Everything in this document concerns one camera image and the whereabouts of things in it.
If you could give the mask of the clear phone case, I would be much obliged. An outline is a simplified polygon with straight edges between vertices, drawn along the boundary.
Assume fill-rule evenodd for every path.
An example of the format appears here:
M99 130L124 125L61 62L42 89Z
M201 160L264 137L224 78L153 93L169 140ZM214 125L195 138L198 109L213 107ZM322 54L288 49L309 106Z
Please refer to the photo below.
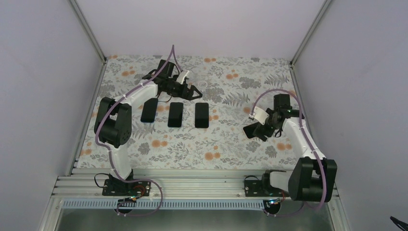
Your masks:
M199 90L204 90L210 87L210 75L207 72L190 70L186 82L188 85L194 85Z

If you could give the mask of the dark blue phone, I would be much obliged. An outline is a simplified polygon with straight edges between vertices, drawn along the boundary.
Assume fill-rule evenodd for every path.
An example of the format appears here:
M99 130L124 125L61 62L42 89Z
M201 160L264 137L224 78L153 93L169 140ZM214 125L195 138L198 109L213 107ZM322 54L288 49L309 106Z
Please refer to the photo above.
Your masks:
M196 103L195 104L194 125L196 128L208 128L209 127L209 104L208 103Z

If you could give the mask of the teal phone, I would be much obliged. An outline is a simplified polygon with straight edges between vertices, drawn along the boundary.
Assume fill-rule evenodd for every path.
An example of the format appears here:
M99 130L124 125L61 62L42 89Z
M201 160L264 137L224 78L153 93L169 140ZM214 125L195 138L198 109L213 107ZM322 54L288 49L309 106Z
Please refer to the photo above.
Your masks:
M171 103L169 107L168 127L180 128L182 126L184 104L175 102Z

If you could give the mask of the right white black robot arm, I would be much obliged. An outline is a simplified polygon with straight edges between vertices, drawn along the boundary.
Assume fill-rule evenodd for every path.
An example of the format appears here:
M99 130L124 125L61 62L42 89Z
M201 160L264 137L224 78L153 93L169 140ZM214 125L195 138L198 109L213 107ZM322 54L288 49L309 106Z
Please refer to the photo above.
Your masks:
M295 95L278 90L273 97L273 108L262 109L256 104L249 114L257 121L253 136L267 141L272 136L286 135L297 155L293 170L268 170L261 179L261 191L267 196L279 189L287 192L294 201L318 202L331 200L337 173L337 164L328 159L315 144L301 108L293 109L291 99Z

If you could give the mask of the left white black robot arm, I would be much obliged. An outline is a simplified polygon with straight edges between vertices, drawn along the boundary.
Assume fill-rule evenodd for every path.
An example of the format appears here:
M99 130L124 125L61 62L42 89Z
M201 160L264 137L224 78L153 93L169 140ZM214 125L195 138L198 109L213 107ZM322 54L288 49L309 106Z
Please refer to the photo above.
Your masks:
M161 60L159 68L145 75L136 87L115 98L103 97L99 104L94 132L98 146L107 149L110 175L116 178L115 189L122 195L133 191L132 168L128 160L127 142L132 132L133 107L158 96L161 92L188 101L199 99L202 93L188 85L191 70L172 75L176 64Z

